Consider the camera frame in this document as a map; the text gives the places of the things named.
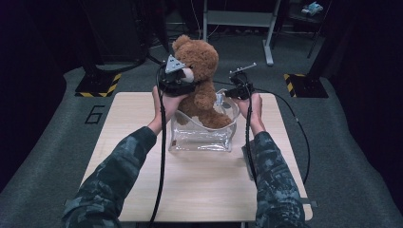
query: hazard tape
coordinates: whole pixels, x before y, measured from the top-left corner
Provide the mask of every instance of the hazard tape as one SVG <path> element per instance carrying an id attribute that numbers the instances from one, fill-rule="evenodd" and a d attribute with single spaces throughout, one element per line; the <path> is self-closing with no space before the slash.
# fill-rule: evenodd
<path id="1" fill-rule="evenodd" d="M 121 79 L 122 74 L 118 74 L 112 81 L 107 92 L 77 92 L 75 94 L 76 97 L 110 97 L 113 94 L 113 91 L 116 89 L 118 85 L 119 79 Z"/>
<path id="2" fill-rule="evenodd" d="M 291 83 L 291 76 L 305 77 L 305 74 L 284 74 L 285 83 L 287 84 L 288 92 L 291 97 L 296 97 L 296 91 L 294 90 L 294 86 Z"/>

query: camouflage sleeve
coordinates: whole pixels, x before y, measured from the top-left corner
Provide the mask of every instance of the camouflage sleeve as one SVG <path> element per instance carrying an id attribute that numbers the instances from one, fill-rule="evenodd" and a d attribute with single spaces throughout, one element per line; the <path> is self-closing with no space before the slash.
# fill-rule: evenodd
<path id="1" fill-rule="evenodd" d="M 121 227 L 125 198 L 156 141 L 146 126 L 122 139 L 66 205 L 65 227 Z"/>
<path id="2" fill-rule="evenodd" d="M 255 136 L 258 210 L 256 227 L 309 227 L 297 185 L 267 132 Z"/>

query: teddy bear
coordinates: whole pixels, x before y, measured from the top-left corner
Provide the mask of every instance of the teddy bear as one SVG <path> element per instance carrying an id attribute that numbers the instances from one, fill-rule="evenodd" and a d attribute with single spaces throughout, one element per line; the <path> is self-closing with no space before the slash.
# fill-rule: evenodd
<path id="1" fill-rule="evenodd" d="M 172 44 L 175 58 L 193 73 L 196 89 L 179 104 L 178 110 L 188 117 L 198 117 L 203 126 L 213 129 L 225 127 L 233 121 L 214 109 L 217 100 L 213 76 L 219 63 L 219 54 L 203 40 L 192 40 L 187 35 L 177 38 Z M 187 124 L 177 115 L 179 124 Z"/>

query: gray carpet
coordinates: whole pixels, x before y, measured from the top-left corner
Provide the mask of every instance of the gray carpet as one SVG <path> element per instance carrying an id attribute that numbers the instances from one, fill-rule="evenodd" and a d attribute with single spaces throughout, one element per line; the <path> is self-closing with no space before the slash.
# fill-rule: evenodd
<path id="1" fill-rule="evenodd" d="M 291 98 L 288 94 L 283 74 L 307 73 L 320 44 L 312 58 L 306 59 L 312 42 L 309 38 L 281 35 L 273 50 L 275 64 L 267 66 L 261 43 L 264 38 L 258 35 L 222 35 L 212 39 L 210 43 L 220 55 L 215 80 L 229 83 L 229 70 L 257 63 L 247 71 L 255 87 L 275 92 L 295 111 L 311 148 L 311 169 L 305 188 L 310 200 L 319 205 L 314 208 L 314 217 L 308 223 L 312 227 L 403 227 L 403 218 L 385 183 L 351 137 L 342 107 L 328 80 L 321 79 L 329 94 L 328 99 Z M 168 56 L 162 47 L 151 48 L 150 54 L 159 60 L 166 60 Z M 79 187 L 113 96 L 122 91 L 150 91 L 155 85 L 157 68 L 157 64 L 147 60 L 123 73 L 114 94 L 108 98 L 75 97 L 74 89 L 84 72 L 77 68 L 65 75 L 67 91 L 64 100 L 29 157 L 1 193 L 0 227 L 61 225 L 63 203 L 71 199 Z M 222 87 L 230 88 L 216 84 L 216 89 Z M 105 106 L 97 109 L 103 113 L 100 122 L 85 124 L 95 105 Z M 279 99 L 278 105 L 303 177 L 307 170 L 307 145 L 288 107 Z M 160 227 L 168 225 L 196 227 L 192 224 L 160 224 Z M 203 225 L 234 226 L 237 224 Z"/>

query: person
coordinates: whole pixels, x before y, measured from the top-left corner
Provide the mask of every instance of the person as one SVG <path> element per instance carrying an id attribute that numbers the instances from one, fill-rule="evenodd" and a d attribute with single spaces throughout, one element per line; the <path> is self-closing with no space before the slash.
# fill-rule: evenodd
<path id="1" fill-rule="evenodd" d="M 66 204 L 65 227 L 121 227 L 118 217 L 133 187 L 147 153 L 162 131 L 162 113 L 158 88 L 152 91 L 155 115 L 147 125 L 122 139 L 112 153 L 83 182 L 75 198 Z M 172 118 L 186 95 L 163 95 L 166 121 Z M 300 202 L 297 185 L 281 153 L 261 120 L 262 99 L 251 96 L 251 129 L 257 163 L 256 227 L 309 227 Z M 234 99 L 246 118 L 248 100 Z"/>

